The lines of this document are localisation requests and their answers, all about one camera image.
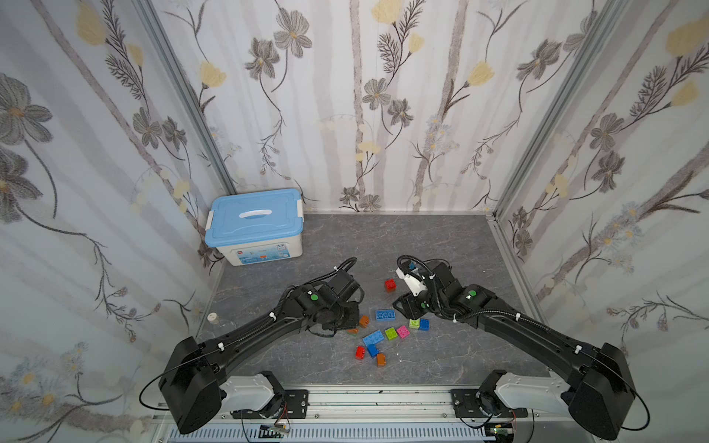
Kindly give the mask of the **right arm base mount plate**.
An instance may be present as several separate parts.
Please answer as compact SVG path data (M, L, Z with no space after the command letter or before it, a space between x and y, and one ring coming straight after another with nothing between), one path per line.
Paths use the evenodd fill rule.
M482 419L493 418L526 418L526 409L512 410L500 401L485 400L478 389L451 389L452 408L456 418Z

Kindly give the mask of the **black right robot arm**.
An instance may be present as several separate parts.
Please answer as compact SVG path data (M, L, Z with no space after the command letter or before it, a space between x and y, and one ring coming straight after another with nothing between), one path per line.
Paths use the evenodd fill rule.
M461 285L445 260L402 255L396 266L409 291L393 306L407 319L431 313L468 325L507 341L548 369L546 378L492 371L476 392L475 404L482 413L526 409L567 415L605 440L615 440L625 430L639 395L619 348L576 340L524 315L481 285Z

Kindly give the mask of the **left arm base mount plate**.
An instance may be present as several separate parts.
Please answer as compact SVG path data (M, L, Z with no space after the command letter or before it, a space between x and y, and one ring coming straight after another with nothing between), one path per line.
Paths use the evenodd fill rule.
M283 393L276 393L258 412L258 416L264 419L306 419L308 406L309 391L307 389L287 389Z

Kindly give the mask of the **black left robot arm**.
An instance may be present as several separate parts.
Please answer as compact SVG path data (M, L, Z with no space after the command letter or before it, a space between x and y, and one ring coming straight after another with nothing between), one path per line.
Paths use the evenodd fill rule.
M290 335L330 339L354 329L365 295L350 273L355 264L347 258L322 276L287 287L273 309L236 330L202 343L194 338L177 343L158 388L178 431L190 434L225 413L280 415L286 391L275 374L238 376L236 369Z

